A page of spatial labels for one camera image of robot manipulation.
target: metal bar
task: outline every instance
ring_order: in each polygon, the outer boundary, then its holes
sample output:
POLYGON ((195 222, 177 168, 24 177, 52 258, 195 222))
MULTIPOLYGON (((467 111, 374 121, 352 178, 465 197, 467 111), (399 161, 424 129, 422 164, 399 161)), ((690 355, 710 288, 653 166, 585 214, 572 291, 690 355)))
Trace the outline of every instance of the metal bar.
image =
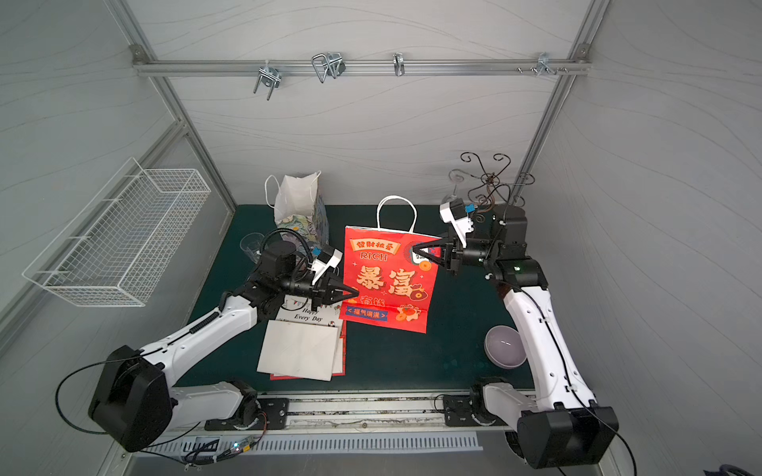
MULTIPOLYGON (((146 52, 148 59, 154 60, 156 55, 151 49, 151 45, 148 42, 146 35, 141 30, 138 21, 135 19, 135 15, 132 13, 129 5, 127 5, 124 0, 104 1, 106 2, 109 10, 111 10, 111 14, 114 16, 114 20, 119 25, 125 38, 127 38, 127 42, 130 45, 140 45, 146 52)), ((228 207, 228 210, 230 212, 235 212, 235 199, 233 198, 232 193, 230 193, 230 189, 225 183, 222 174, 220 174, 219 169, 212 160, 207 147, 201 141, 196 127, 191 122, 191 119, 187 115, 187 111, 180 102, 180 98, 174 91, 174 88, 170 84, 169 80, 164 77, 154 77, 151 79, 154 86, 156 87, 156 90, 162 96, 162 99, 164 100, 167 108, 172 112, 174 117, 176 117, 177 120, 186 127, 186 134, 188 136, 190 146, 193 147, 194 151, 196 152, 201 165, 209 175, 212 183, 214 184, 214 187, 217 189, 219 195, 225 202, 225 205, 228 207)))
MULTIPOLYGON (((575 38, 575 41, 569 50, 569 60, 587 60, 587 55, 590 52, 590 44, 595 37, 595 33, 598 31, 600 22, 604 18, 604 14, 606 13, 606 8, 609 6, 609 2, 610 0, 592 0, 590 6, 588 7, 588 12, 584 16, 582 25, 577 32, 577 37, 575 38)), ((532 142, 530 143, 530 146, 527 149, 527 153, 521 162, 521 167, 519 168, 519 171, 516 175, 516 180, 514 180, 514 183, 517 185, 511 191, 511 203, 516 203, 521 196, 523 184, 527 181, 527 174, 529 174, 534 168, 537 157, 543 150, 545 141, 548 139, 550 129, 555 122, 555 119, 561 112, 561 106, 563 106, 564 101, 566 101, 566 98, 572 89, 574 80, 575 77, 570 75, 559 78, 559 80, 556 82, 555 87, 553 88, 553 92, 550 94, 550 99, 548 99, 548 104, 545 107, 543 118, 539 122, 537 131, 534 133, 532 142)))
MULTIPOLYGON (((156 61, 133 64, 138 76, 259 76, 261 61, 156 61)), ((393 59, 345 60, 344 76, 394 76, 393 59)), ((282 76, 314 76, 312 62, 305 60, 269 61, 268 66, 277 69, 282 76)), ((532 68, 537 59, 453 59, 453 60, 405 60, 405 76, 501 76, 534 75, 532 68)), ((568 59, 551 59, 548 66, 557 75, 584 75, 589 63, 568 59)))

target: white wire basket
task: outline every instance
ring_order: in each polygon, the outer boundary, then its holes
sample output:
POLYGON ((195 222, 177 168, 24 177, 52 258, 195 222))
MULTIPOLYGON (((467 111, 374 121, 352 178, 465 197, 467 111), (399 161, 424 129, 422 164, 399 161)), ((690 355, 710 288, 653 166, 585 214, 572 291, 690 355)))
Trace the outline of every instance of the white wire basket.
POLYGON ((22 275, 77 306, 144 306, 209 194, 193 168, 131 158, 22 275))

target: purple bowl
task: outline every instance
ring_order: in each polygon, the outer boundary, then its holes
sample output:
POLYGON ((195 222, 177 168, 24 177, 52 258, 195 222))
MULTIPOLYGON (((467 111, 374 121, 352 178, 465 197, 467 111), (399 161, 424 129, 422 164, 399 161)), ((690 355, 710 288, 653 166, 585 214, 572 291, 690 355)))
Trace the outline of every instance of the purple bowl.
POLYGON ((521 336, 508 326, 494 326, 487 332, 484 351, 490 361, 502 369, 515 369, 527 360, 521 336))

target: glass cup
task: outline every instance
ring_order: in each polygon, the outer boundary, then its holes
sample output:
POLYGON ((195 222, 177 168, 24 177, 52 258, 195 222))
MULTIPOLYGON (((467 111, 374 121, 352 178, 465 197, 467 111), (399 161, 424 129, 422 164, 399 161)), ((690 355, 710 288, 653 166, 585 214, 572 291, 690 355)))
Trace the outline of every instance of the glass cup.
POLYGON ((259 247, 262 245, 262 240, 264 240, 264 235, 261 233, 249 233, 241 240, 241 251, 243 251, 246 256, 248 256, 248 259, 253 261, 254 264, 259 263, 259 258, 261 256, 259 247))

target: vent grille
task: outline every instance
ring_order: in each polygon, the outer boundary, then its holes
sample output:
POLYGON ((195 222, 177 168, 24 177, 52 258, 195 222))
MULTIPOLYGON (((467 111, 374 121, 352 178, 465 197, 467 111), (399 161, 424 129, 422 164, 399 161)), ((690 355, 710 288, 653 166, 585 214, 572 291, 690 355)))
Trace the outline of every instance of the vent grille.
MULTIPOLYGON (((151 450, 167 456, 182 456, 220 438, 214 452, 232 447, 242 436, 189 436, 155 446, 151 450)), ((266 435, 248 455, 314 455, 340 453, 432 453, 482 451, 476 432, 266 435)))

